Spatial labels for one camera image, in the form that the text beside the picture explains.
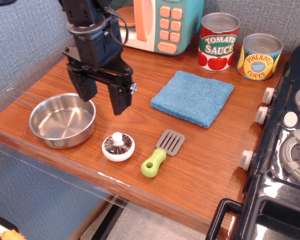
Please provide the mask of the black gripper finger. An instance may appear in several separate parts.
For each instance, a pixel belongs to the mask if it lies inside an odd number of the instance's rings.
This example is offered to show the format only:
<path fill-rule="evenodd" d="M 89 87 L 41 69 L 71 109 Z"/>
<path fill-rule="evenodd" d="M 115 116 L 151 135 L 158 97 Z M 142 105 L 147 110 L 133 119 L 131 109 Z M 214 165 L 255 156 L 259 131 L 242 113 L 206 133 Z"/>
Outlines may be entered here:
<path fill-rule="evenodd" d="M 115 116 L 121 115 L 132 103 L 129 86 L 110 84 L 108 86 L 110 101 Z"/>
<path fill-rule="evenodd" d="M 67 67 L 67 71 L 77 94 L 84 102 L 88 102 L 98 93 L 95 80 L 84 71 L 74 70 L 70 66 Z"/>

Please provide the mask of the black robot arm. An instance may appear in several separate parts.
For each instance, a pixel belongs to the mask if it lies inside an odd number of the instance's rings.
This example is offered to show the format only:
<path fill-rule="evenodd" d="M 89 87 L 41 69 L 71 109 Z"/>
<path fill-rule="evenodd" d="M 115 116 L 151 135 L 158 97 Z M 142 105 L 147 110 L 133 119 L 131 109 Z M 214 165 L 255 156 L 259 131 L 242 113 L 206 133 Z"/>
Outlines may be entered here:
<path fill-rule="evenodd" d="M 79 97 L 87 102 L 98 92 L 97 83 L 107 85 L 116 116 L 132 104 L 136 84 L 133 69 L 122 60 L 123 46 L 119 20 L 123 17 L 109 0 L 61 0 L 67 30 L 75 46 L 66 47 L 67 70 Z"/>

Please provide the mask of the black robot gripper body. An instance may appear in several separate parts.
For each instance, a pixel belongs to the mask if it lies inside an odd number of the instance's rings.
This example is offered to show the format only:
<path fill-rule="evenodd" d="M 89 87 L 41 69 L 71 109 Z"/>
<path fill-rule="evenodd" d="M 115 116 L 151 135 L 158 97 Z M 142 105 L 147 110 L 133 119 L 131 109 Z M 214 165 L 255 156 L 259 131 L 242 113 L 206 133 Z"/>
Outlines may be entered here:
<path fill-rule="evenodd" d="M 133 70 L 123 61 L 123 42 L 117 17 L 100 17 L 95 21 L 71 20 L 67 30 L 75 46 L 64 50 L 68 66 L 109 87 L 126 86 L 136 90 Z"/>

